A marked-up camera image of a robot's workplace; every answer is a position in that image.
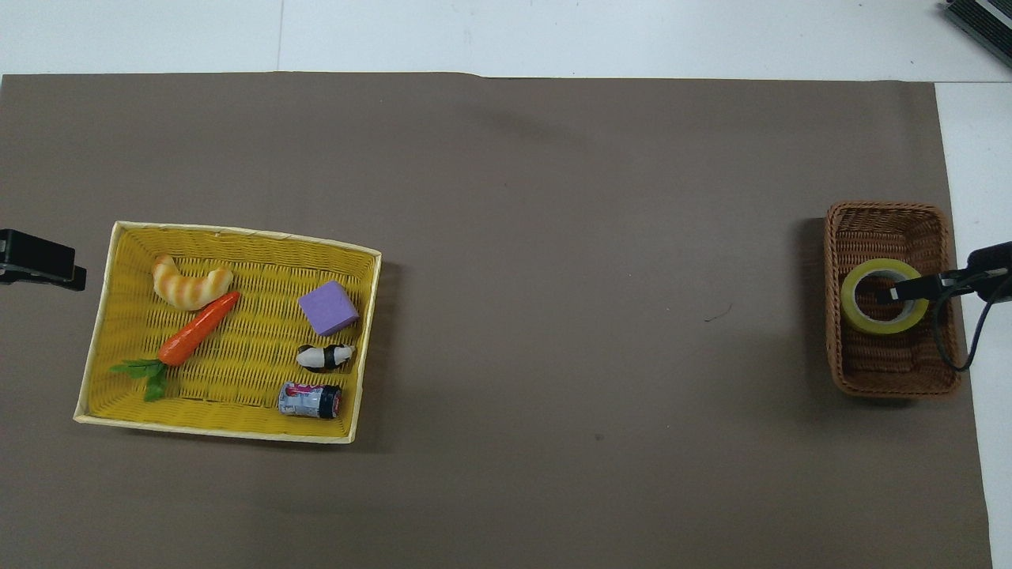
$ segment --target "can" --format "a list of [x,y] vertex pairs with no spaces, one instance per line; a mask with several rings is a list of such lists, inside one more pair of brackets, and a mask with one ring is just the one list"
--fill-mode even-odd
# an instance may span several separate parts
[[333,419],[341,402],[341,388],[312,386],[288,382],[277,395],[277,410],[282,415]]

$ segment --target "croissant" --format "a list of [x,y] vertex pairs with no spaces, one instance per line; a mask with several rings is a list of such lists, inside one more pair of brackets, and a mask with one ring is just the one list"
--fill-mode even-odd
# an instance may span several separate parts
[[151,269],[155,276],[155,294],[180,310],[196,310],[229,291],[232,271],[216,268],[203,278],[183,276],[169,255],[155,259]]

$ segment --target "black cable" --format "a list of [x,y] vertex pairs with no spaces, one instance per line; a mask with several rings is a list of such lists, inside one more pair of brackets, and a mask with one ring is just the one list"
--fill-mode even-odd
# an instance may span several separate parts
[[981,330],[984,329],[984,321],[988,318],[988,313],[991,312],[991,307],[995,305],[995,301],[1002,298],[1002,296],[1008,292],[1009,286],[1012,283],[1012,275],[1006,275],[1005,281],[995,289],[995,292],[991,294],[990,298],[988,298],[988,302],[985,303],[984,311],[981,312],[981,317],[977,320],[977,328],[974,330],[974,340],[971,342],[969,352],[966,353],[966,361],[962,365],[956,365],[955,362],[952,361],[948,352],[945,351],[945,346],[942,345],[941,327],[938,324],[938,318],[942,313],[942,308],[945,306],[945,303],[947,303],[957,291],[967,284],[977,282],[978,280],[983,280],[984,278],[988,278],[991,275],[987,272],[972,274],[946,289],[945,292],[938,297],[938,300],[935,301],[935,309],[931,313],[931,335],[935,338],[935,346],[938,348],[938,353],[942,356],[942,361],[956,372],[965,372],[966,370],[969,370],[971,363],[974,362],[974,356],[977,355],[977,342],[981,339]]

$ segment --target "black and white toy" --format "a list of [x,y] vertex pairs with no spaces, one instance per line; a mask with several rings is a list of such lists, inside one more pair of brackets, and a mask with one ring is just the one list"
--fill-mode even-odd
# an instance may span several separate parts
[[314,374],[320,374],[337,369],[355,353],[355,346],[345,344],[330,344],[327,347],[313,347],[309,344],[299,346],[296,361]]

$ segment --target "brown tablecloth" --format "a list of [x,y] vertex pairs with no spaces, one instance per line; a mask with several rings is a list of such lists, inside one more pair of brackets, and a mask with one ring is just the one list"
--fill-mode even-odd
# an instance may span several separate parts
[[[6,76],[4,567],[984,567],[971,391],[837,392],[822,222],[948,209],[930,84]],[[358,438],[71,420],[114,220],[380,249]]]

